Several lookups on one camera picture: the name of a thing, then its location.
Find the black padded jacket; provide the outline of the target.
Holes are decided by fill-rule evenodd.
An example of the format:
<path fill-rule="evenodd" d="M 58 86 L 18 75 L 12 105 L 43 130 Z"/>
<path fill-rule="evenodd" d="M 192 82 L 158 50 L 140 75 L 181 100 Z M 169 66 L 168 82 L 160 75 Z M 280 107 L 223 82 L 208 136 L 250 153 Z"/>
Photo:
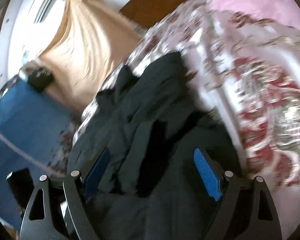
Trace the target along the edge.
<path fill-rule="evenodd" d="M 240 173 L 223 124 L 189 95 L 179 53 L 151 63 L 140 77 L 121 69 L 114 88 L 98 93 L 98 112 L 71 151 L 69 170 L 102 150 L 110 160 L 88 198 L 105 239 L 199 239 L 215 213 L 194 164 L 199 148 L 222 168 Z"/>

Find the blue fabric wardrobe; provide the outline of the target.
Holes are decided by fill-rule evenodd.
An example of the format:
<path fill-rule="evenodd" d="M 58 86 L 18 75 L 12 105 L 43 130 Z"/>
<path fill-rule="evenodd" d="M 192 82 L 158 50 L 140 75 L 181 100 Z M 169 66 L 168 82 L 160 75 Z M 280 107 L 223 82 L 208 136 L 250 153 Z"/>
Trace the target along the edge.
<path fill-rule="evenodd" d="M 21 210 L 7 176 L 28 168 L 33 182 L 42 174 L 67 173 L 77 128 L 71 111 L 15 76 L 0 90 L 0 218 L 21 227 Z"/>

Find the black hanging bag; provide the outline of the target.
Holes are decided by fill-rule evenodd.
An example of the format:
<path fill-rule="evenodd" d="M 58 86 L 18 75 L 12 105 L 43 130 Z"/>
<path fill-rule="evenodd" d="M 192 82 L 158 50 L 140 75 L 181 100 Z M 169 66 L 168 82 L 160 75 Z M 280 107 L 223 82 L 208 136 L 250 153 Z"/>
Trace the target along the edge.
<path fill-rule="evenodd" d="M 27 83 L 29 83 L 36 92 L 41 93 L 47 86 L 53 83 L 54 79 L 53 73 L 50 70 L 44 67 L 38 67 L 29 75 Z"/>

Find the floral satin bedspread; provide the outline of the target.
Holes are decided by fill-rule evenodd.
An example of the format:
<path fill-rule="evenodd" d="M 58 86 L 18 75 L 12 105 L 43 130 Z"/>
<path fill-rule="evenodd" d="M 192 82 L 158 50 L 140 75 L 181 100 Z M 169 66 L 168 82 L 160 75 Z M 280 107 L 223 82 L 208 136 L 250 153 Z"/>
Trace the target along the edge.
<path fill-rule="evenodd" d="M 261 176 L 282 238 L 300 239 L 300 31 L 209 5 L 187 1 L 149 29 L 98 93 L 114 88 L 125 66 L 140 77 L 154 61 L 179 53 L 192 101 L 228 132 L 241 167 L 234 174 Z"/>

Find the beige hanging cloth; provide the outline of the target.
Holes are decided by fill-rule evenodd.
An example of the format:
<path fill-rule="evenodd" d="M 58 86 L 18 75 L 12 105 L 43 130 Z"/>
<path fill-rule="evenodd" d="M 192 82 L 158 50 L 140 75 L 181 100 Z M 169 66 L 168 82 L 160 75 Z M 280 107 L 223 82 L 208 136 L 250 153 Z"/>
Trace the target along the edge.
<path fill-rule="evenodd" d="M 53 73 L 66 103 L 82 112 L 140 40 L 134 25 L 104 0 L 65 0 L 57 33 L 38 59 Z"/>

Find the white air conditioner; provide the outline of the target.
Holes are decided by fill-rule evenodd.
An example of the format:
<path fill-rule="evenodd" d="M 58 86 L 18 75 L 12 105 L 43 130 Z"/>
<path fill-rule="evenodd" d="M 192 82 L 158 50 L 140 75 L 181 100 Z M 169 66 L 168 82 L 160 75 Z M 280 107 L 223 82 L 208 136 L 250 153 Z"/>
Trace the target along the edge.
<path fill-rule="evenodd" d="M 40 45 L 49 33 L 45 23 L 58 0 L 23 0 L 10 40 L 9 58 L 21 58 L 25 51 Z"/>

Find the brown wooden headboard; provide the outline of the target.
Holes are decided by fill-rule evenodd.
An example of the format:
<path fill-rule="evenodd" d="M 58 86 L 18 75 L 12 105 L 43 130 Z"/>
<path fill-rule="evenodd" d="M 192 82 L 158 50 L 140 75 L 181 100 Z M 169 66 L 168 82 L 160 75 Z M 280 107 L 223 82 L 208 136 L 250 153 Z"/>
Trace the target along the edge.
<path fill-rule="evenodd" d="M 186 0 L 130 0 L 122 9 L 121 14 L 139 24 L 150 28 L 173 12 Z"/>

